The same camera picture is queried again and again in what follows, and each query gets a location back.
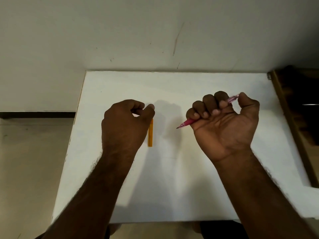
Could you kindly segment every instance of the palm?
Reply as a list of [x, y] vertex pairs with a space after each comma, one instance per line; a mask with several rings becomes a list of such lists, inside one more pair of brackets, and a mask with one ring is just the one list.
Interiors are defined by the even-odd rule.
[[226, 157], [232, 149], [249, 146], [256, 129], [248, 117], [235, 112], [199, 120], [192, 127], [199, 146], [213, 161]]

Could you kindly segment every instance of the pink pen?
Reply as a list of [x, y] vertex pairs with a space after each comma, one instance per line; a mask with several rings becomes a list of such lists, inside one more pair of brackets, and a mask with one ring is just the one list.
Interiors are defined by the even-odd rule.
[[[228, 98], [227, 102], [230, 104], [233, 101], [237, 100], [237, 98], [239, 97], [239, 94], [235, 95], [235, 96], [231, 96]], [[197, 120], [193, 120], [193, 119], [187, 119], [186, 121], [184, 121], [181, 125], [179, 125], [177, 128], [181, 128], [181, 127], [185, 127], [188, 125], [193, 124], [194, 122], [196, 122]]]

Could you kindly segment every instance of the dark baseboard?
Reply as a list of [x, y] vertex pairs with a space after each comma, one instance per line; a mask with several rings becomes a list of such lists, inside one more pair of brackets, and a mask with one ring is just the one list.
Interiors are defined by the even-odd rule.
[[0, 112], [0, 118], [74, 118], [75, 112]]

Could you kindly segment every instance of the forearm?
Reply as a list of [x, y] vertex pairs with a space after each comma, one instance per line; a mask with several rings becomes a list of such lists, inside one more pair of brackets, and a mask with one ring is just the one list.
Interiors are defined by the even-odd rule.
[[49, 238], [103, 238], [119, 191], [130, 169], [117, 155], [103, 155], [93, 172], [45, 233]]
[[317, 238], [251, 150], [214, 165], [250, 238]]

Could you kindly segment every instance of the white wall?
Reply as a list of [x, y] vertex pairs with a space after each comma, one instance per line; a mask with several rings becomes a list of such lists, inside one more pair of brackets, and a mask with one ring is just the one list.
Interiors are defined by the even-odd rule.
[[0, 0], [0, 111], [75, 111], [92, 69], [319, 68], [318, 10], [319, 0]]

